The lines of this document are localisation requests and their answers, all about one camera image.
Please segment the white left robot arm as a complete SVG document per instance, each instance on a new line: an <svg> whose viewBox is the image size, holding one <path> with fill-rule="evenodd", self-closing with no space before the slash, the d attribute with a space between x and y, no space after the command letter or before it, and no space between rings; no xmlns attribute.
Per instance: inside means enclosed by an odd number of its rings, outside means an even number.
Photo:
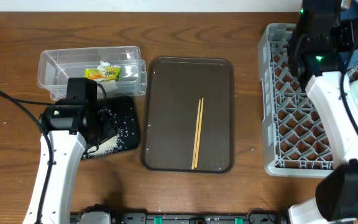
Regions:
<svg viewBox="0 0 358 224"><path fill-rule="evenodd" d="M41 156L24 223L68 223L79 163L90 146L117 136L112 112L47 106L40 117Z"/></svg>

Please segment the dark blue plate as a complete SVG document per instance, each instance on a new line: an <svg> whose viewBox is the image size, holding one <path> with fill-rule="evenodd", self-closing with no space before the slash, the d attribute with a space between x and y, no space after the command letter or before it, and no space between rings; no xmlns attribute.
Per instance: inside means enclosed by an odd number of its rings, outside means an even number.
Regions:
<svg viewBox="0 0 358 224"><path fill-rule="evenodd" d="M358 19L358 1L342 1L341 4L341 20L352 20L352 19ZM354 40L357 40L358 43L358 36L357 31L355 31L355 37ZM341 54L344 61L347 63L347 67L351 68L358 62L358 47L355 49L355 51L352 53L352 57L349 62L347 62L347 58L349 56L348 52L345 52Z"/></svg>

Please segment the wooden chopstick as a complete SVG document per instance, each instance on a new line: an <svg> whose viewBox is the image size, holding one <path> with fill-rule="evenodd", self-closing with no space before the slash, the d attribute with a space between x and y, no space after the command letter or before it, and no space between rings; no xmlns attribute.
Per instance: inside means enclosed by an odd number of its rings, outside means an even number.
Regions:
<svg viewBox="0 0 358 224"><path fill-rule="evenodd" d="M199 157L200 139L201 139L201 127L202 127L202 120L203 120L203 106L204 106L204 98L201 99L200 120L199 120L199 126L198 126L198 138L197 138L197 144L196 144L195 169L198 167L198 157Z"/></svg>
<svg viewBox="0 0 358 224"><path fill-rule="evenodd" d="M195 138L194 138L194 145L193 145L193 157L192 157L192 163L191 163L191 169L195 169L195 157L196 157L196 144L197 144L197 138L198 138L198 126L199 126L199 120L200 120L200 110L201 110L201 99L198 102L198 110L197 110L197 117L196 117L196 128L195 128Z"/></svg>

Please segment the yellow snack wrapper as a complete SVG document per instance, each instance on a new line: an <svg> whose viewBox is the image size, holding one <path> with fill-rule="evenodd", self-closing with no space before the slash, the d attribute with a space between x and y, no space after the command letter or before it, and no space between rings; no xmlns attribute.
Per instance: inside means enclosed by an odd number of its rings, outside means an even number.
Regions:
<svg viewBox="0 0 358 224"><path fill-rule="evenodd" d="M119 79L121 74L121 67L113 66L99 66L98 68L86 68L84 70L84 77L97 82L108 82Z"/></svg>

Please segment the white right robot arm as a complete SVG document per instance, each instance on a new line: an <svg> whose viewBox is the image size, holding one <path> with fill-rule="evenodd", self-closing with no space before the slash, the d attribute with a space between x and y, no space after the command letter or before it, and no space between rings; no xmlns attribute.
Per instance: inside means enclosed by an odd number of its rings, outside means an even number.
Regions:
<svg viewBox="0 0 358 224"><path fill-rule="evenodd" d="M319 114L335 168L314 198L288 209L290 223L358 220L358 109L346 75L357 56L358 16L299 17L288 44L289 66Z"/></svg>

